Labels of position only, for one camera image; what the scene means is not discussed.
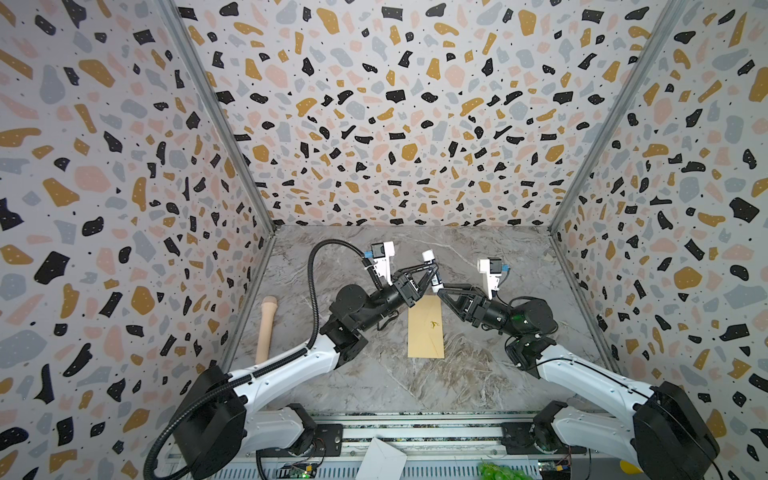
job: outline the wire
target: wire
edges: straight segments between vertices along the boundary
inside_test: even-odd
[[[637,393],[639,396],[641,396],[641,397],[644,397],[644,398],[645,398],[645,399],[647,399],[647,400],[650,400],[650,397],[649,397],[649,396],[645,395],[645,394],[644,394],[644,393],[642,393],[642,392],[638,392],[636,389],[634,389],[634,388],[630,387],[629,385],[627,385],[627,384],[625,384],[625,383],[619,382],[618,380],[616,380],[616,379],[615,379],[615,378],[613,378],[612,376],[608,375],[607,373],[601,372],[600,370],[598,370],[598,369],[596,369],[596,368],[594,368],[594,367],[592,367],[592,366],[589,366],[589,365],[587,365],[586,363],[578,362],[577,360],[574,360],[574,359],[568,359],[568,358],[565,358],[565,357],[558,357],[558,358],[553,358],[553,359],[546,359],[546,360],[545,360],[545,361],[543,361],[543,362],[539,362],[539,363],[537,363],[535,366],[536,366],[536,367],[539,367],[540,365],[544,365],[545,363],[549,363],[549,362],[554,362],[555,360],[564,360],[564,361],[566,361],[566,362],[572,362],[572,363],[576,363],[577,365],[581,365],[581,366],[583,366],[584,368],[587,368],[587,369],[590,369],[590,370],[592,370],[593,372],[599,373],[600,375],[604,376],[605,378],[607,378],[607,379],[609,379],[609,380],[613,380],[613,381],[614,381],[614,382],[616,382],[617,384],[619,384],[619,385],[623,386],[623,387],[624,387],[624,388],[626,388],[626,389],[629,389],[629,390],[630,390],[630,391],[632,391],[633,393]],[[718,466],[717,466],[717,463],[715,463],[715,460],[714,460],[714,458],[710,457],[710,454],[709,454],[709,453],[707,453],[707,451],[706,451],[706,450],[704,450],[704,448],[703,448],[703,447],[702,447],[702,446],[699,444],[699,442],[697,442],[697,441],[696,441],[696,439],[694,438],[694,436],[693,436],[693,435],[691,435],[691,434],[690,434],[690,432],[688,432],[688,429],[686,429],[686,428],[685,428],[685,426],[684,426],[682,423],[680,423],[680,420],[678,420],[677,418],[675,418],[675,416],[674,416],[674,415],[672,415],[672,413],[671,413],[669,410],[665,409],[665,408],[664,408],[664,407],[661,405],[661,403],[660,403],[660,402],[659,402],[659,403],[655,403],[655,406],[657,406],[657,407],[659,407],[660,409],[662,409],[662,410],[664,411],[664,413],[666,413],[666,414],[669,416],[669,418],[673,419],[673,420],[675,421],[675,423],[677,423],[677,424],[680,426],[680,429],[682,429],[682,430],[683,430],[683,432],[685,432],[685,434],[686,434],[686,435],[688,435],[688,438],[690,438],[690,440],[691,440],[691,441],[694,443],[694,445],[695,445],[696,447],[698,447],[698,449],[699,449],[699,450],[701,450],[701,452],[704,454],[704,456],[705,456],[705,457],[707,457],[707,460],[709,460],[709,461],[710,461],[710,463],[712,464],[712,466],[713,466],[713,467],[715,468],[715,470],[717,471],[717,474],[720,476],[720,480],[723,480],[723,473],[720,471],[720,467],[718,467]]]
[[[378,290],[382,289],[381,280],[379,280],[376,272],[373,271],[370,260],[366,258],[366,255],[362,252],[362,250],[349,242],[338,240],[336,238],[329,238],[328,240],[318,242],[317,245],[312,248],[309,262],[307,262],[306,265],[306,281],[310,286],[310,303],[312,304],[312,335],[310,336],[309,342],[306,344],[306,348],[308,350],[311,350],[315,345],[315,340],[317,340],[317,333],[320,330],[320,308],[317,306],[317,293],[315,292],[315,255],[317,255],[318,250],[323,248],[325,245],[341,245],[342,247],[347,247],[351,251],[357,253],[358,257],[362,259],[362,264],[366,267],[368,274],[371,276],[373,284]]]

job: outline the patterned wall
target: patterned wall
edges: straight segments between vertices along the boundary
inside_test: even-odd
[[[690,3],[557,232],[614,358],[686,389],[733,480],[768,460],[767,8]]]
[[[153,3],[0,15],[0,477],[136,478],[262,239]]]
[[[550,222],[666,2],[177,4],[277,223]]]

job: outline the marble tabletop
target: marble tabletop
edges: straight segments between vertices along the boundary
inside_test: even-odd
[[[587,324],[555,259],[545,229],[513,227],[282,227],[266,268],[256,304],[237,347],[232,369],[253,364],[261,300],[278,299],[270,355],[305,341],[312,330],[306,282],[307,257],[315,243],[339,238],[369,250],[371,243],[393,241],[392,271],[421,263],[433,250],[445,283],[482,285],[479,257],[501,257],[510,265],[500,288],[503,299],[528,295],[549,303],[560,324],[552,335],[579,356],[600,363]],[[320,324],[344,285],[373,285],[358,257],[344,247],[327,246],[315,259]],[[369,344],[352,362],[316,377],[275,399],[269,407],[301,403],[312,412],[534,412],[551,400],[590,409],[569,390],[515,369],[504,352],[506,336],[476,329],[443,305],[444,359],[410,359],[408,313],[382,332],[363,335]]]

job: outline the gold speckle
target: gold speckle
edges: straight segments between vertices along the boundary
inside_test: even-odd
[[[442,22],[435,23],[435,31],[437,31],[440,35],[445,35],[449,33],[451,35],[455,35],[458,37],[458,30],[453,28],[451,25],[447,25]]]
[[[32,257],[22,252],[16,245],[0,247],[0,253],[8,265],[29,265],[33,261]]]
[[[154,308],[152,292],[145,286],[137,286],[131,298],[131,306],[141,315],[147,315]]]
[[[649,144],[645,152],[643,152],[643,158],[655,157],[657,155],[667,155],[670,153],[670,149],[664,144]]]
[[[139,210],[141,210],[142,212],[147,209],[146,189],[147,189],[147,178],[146,177],[137,178],[136,183],[134,184],[134,194],[131,197],[131,200],[139,206]]]
[[[316,103],[317,103],[317,100],[312,97],[305,98],[299,103],[297,103],[296,109],[299,111],[299,116],[303,117],[304,115],[306,115],[306,113],[310,110],[310,108],[314,107]]]
[[[0,48],[0,60],[6,63],[9,67],[16,70],[18,73],[24,75],[26,78],[32,79],[32,67],[9,54],[5,50]]]
[[[741,41],[741,33],[744,30],[744,23],[746,22],[746,12],[744,12],[740,17],[739,21],[736,22],[736,27],[733,28],[733,34],[730,36],[730,42],[728,43],[728,47],[733,47],[734,45],[738,45]]]
[[[685,55],[684,51],[675,48],[675,51],[672,52],[672,59],[674,59],[675,63],[683,64],[686,70],[690,70],[690,60],[688,60],[688,56]]]
[[[523,32],[523,36],[533,35],[533,31],[536,28],[536,14],[528,10],[521,10],[518,12],[518,18],[520,19],[520,30]]]
[[[253,147],[253,158],[257,159],[260,162],[268,162],[270,161],[270,149],[267,148],[265,145],[257,145],[256,147]]]
[[[579,39],[581,42],[581,47],[584,48],[587,45],[589,45],[589,42],[592,41],[592,29],[591,28],[585,28],[584,33],[581,34],[581,38]]]
[[[603,73],[603,78],[610,82],[616,81],[616,74],[619,72],[620,65],[620,61],[613,62],[611,66],[608,67],[608,69],[605,71],[605,73]]]
[[[203,35],[200,35],[200,32],[197,31],[197,29],[190,25],[187,27],[187,30],[190,32],[190,37],[192,37],[192,40],[198,45],[202,45],[205,43],[205,39],[203,38]]]
[[[685,290],[686,288],[698,286],[698,284],[701,283],[701,278],[701,273],[698,273],[690,266],[684,266],[675,272],[674,284],[680,290]]]
[[[105,87],[110,88],[114,85],[114,77],[99,60],[80,60],[78,66]]]
[[[709,354],[709,349],[702,350],[701,353],[699,353],[699,356],[696,357],[696,360],[694,360],[694,367],[698,368],[699,370],[704,368],[704,364],[707,362],[707,356],[709,356]]]
[[[631,36],[632,38],[643,37],[645,39],[649,39],[650,32],[645,28],[638,27],[637,25],[632,25],[631,27],[629,27],[629,36]]]
[[[733,370],[728,372],[728,375],[735,379],[740,379],[747,370],[752,368],[749,363],[742,362],[739,359],[733,359],[731,365],[733,365]]]
[[[427,76],[432,77],[435,80],[440,79],[440,60],[433,58],[432,61],[429,62],[429,67],[427,68]]]
[[[723,87],[723,84],[720,83],[720,80],[715,81],[708,89],[705,91],[701,96],[699,96],[699,103],[703,103],[705,100],[707,100],[709,97],[711,97],[715,92],[720,90]]]
[[[485,41],[485,47],[482,49],[483,55],[487,55],[488,52],[491,51],[491,47],[493,46],[494,41],[496,41],[496,34],[491,32],[488,34],[488,39]]]
[[[29,135],[40,135],[39,128],[15,128],[0,132],[0,147],[21,147]]]
[[[400,34],[397,31],[396,26],[389,27],[389,40],[392,40],[392,45],[400,43]]]
[[[555,145],[554,147],[550,147],[549,150],[547,150],[547,154],[545,155],[545,158],[547,159],[547,161],[550,161],[550,162],[557,161],[564,151],[565,151],[564,145]]]
[[[710,413],[710,418],[707,419],[707,427],[709,427],[712,436],[716,439],[724,437],[728,433],[723,421],[723,415],[717,409],[713,409],[712,413]]]
[[[460,115],[461,115],[462,117],[466,116],[466,115],[467,115],[469,112],[471,112],[472,110],[474,110],[474,109],[475,109],[476,107],[478,107],[479,105],[482,105],[483,103],[484,103],[484,101],[483,101],[483,99],[482,99],[482,98],[480,98],[480,97],[478,97],[478,98],[473,98],[473,99],[471,99],[471,100],[467,100],[466,102],[464,102],[464,103],[462,104],[462,113],[461,113]]]
[[[768,94],[768,67],[762,67],[757,71],[755,83],[750,89],[750,101],[763,101]]]
[[[659,84],[654,83],[651,85],[650,88],[643,94],[643,100],[645,100],[645,104],[650,106],[652,103],[654,103],[654,98],[656,97],[656,93],[659,91]]]
[[[48,459],[48,472],[53,473],[61,468],[61,466],[69,460],[77,460],[78,451],[76,449],[64,450],[63,452],[53,453]]]
[[[253,61],[252,58],[245,59],[245,75],[261,80],[261,73],[259,73],[259,69],[256,67],[256,62]]]
[[[248,25],[247,23],[234,22],[233,26],[235,27],[235,30],[242,33],[243,35],[250,35],[252,33],[255,33],[256,35],[264,35],[263,31],[259,30],[253,25]]]
[[[125,425],[123,426],[123,433],[142,426],[144,423],[147,423],[148,419],[149,410],[135,409],[134,412],[131,413],[131,416],[128,417],[128,421],[125,422]]]
[[[402,148],[402,157],[407,161],[412,161],[418,152],[419,147],[416,144],[407,144]]]
[[[56,207],[64,207],[80,200],[80,195],[60,184],[55,178],[43,180],[43,187],[45,187],[48,195],[51,196],[51,200],[53,200]]]
[[[317,15],[320,17],[320,20],[323,21],[323,25],[326,27],[328,33],[331,35],[339,33],[339,19],[336,17],[335,13],[325,8],[318,8]]]

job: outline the white envelope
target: white envelope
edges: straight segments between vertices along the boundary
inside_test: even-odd
[[[399,480],[407,459],[395,447],[373,439],[355,480]]]

